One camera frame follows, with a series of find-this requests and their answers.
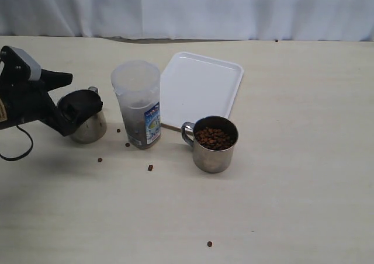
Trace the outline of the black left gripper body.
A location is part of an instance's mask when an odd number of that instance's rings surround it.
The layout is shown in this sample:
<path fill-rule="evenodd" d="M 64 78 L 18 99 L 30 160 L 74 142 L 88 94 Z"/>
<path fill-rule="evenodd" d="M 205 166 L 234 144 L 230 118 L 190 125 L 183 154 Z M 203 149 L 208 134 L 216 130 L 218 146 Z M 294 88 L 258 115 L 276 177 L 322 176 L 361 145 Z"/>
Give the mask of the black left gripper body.
<path fill-rule="evenodd" d="M 43 81 L 28 81 L 30 69 L 12 46 L 1 48 L 1 62 L 1 129 L 38 120 L 60 133 L 63 118 Z"/>

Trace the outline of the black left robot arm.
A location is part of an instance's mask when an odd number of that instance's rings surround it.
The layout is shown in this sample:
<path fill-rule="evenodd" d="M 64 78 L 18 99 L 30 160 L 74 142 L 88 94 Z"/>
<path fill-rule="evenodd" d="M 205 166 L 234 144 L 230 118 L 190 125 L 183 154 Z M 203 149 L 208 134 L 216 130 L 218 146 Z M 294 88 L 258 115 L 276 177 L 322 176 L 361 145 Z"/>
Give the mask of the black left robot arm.
<path fill-rule="evenodd" d="M 50 91 L 70 85 L 73 75 L 43 69 L 20 48 L 3 46 L 1 62 L 1 129 L 40 121 L 69 136 L 102 110 L 101 97 L 89 89 L 73 91 L 55 103 Z"/>

